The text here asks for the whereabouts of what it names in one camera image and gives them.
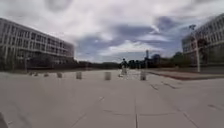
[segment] lamp post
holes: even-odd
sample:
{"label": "lamp post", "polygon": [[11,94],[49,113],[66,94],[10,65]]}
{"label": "lamp post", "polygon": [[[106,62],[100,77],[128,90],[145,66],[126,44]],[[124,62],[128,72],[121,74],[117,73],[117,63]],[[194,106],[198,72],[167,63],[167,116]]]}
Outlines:
{"label": "lamp post", "polygon": [[148,69],[149,50],[146,50],[145,69]]}
{"label": "lamp post", "polygon": [[194,32],[196,25],[190,25],[189,29],[192,30],[194,44],[195,44],[195,51],[196,51],[196,58],[197,58],[197,72],[201,72],[201,62],[200,62],[200,55],[199,55],[199,47],[198,41],[196,39],[196,32]]}

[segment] pavement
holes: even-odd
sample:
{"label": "pavement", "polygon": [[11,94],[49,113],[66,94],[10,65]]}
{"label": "pavement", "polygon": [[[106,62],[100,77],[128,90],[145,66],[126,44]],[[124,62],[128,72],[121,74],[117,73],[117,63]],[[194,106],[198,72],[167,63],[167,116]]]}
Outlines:
{"label": "pavement", "polygon": [[57,78],[0,73],[0,112],[9,128],[223,128],[224,79],[181,81],[138,71]]}
{"label": "pavement", "polygon": [[179,72],[179,71],[166,71],[166,70],[147,70],[148,73],[170,77],[179,80],[204,80],[204,79],[217,79],[224,78],[224,74],[205,74],[195,72]]}
{"label": "pavement", "polygon": [[[160,71],[175,71],[175,72],[189,72],[197,73],[197,67],[185,67],[185,68],[157,68]],[[208,66],[201,67],[200,74],[224,74],[224,66]]]}

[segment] bollard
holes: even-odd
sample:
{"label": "bollard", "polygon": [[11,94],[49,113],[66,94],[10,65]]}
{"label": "bollard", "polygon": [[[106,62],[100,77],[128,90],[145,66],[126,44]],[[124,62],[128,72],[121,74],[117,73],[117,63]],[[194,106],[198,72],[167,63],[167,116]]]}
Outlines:
{"label": "bollard", "polygon": [[76,79],[82,79],[82,72],[76,72]]}
{"label": "bollard", "polygon": [[33,72],[29,72],[29,75],[32,76],[33,75]]}
{"label": "bollard", "polygon": [[62,78],[62,73],[58,72],[57,76],[58,76],[58,78]]}
{"label": "bollard", "polygon": [[146,80],[146,72],[141,71],[141,73],[140,73],[140,80]]}
{"label": "bollard", "polygon": [[44,77],[48,77],[49,76],[49,74],[48,73],[44,73]]}
{"label": "bollard", "polygon": [[105,80],[111,80],[111,72],[105,72]]}
{"label": "bollard", "polygon": [[34,76],[38,76],[38,73],[37,73],[37,72],[35,72],[35,73],[34,73]]}

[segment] white cloud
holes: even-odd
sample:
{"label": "white cloud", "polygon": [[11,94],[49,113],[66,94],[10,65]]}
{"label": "white cloud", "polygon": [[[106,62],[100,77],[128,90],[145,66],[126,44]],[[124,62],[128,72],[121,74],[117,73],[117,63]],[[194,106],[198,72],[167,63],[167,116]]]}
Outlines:
{"label": "white cloud", "polygon": [[[150,26],[159,32],[156,20],[161,16],[171,16],[183,22],[194,18],[202,20],[223,12],[224,4],[223,0],[212,0],[200,5],[193,5],[192,0],[66,1],[69,3],[65,0],[1,0],[0,16],[73,41],[70,37],[82,38],[110,31],[110,26],[116,24]],[[102,35],[102,38],[111,40],[108,35]]]}
{"label": "white cloud", "polygon": [[164,41],[168,42],[170,41],[167,37],[161,36],[161,35],[144,35],[138,38],[139,40],[147,40],[147,41]]}
{"label": "white cloud", "polygon": [[162,48],[157,48],[152,45],[142,43],[142,42],[131,42],[126,40],[123,44],[118,46],[110,46],[106,49],[100,50],[99,55],[101,56],[111,56],[120,53],[129,53],[129,52],[145,52],[149,51],[163,51]]}
{"label": "white cloud", "polygon": [[101,38],[103,41],[105,41],[105,42],[109,42],[109,41],[111,41],[111,40],[114,39],[114,37],[113,37],[112,34],[110,34],[110,33],[106,33],[106,32],[101,33],[99,36],[100,36],[100,38]]}

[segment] person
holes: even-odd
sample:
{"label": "person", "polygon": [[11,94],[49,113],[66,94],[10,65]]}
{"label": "person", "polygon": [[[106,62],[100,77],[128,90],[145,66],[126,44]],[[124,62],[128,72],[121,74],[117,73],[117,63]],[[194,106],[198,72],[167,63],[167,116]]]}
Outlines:
{"label": "person", "polygon": [[127,67],[128,67],[128,63],[125,59],[123,59],[123,61],[121,62],[121,75],[127,75]]}

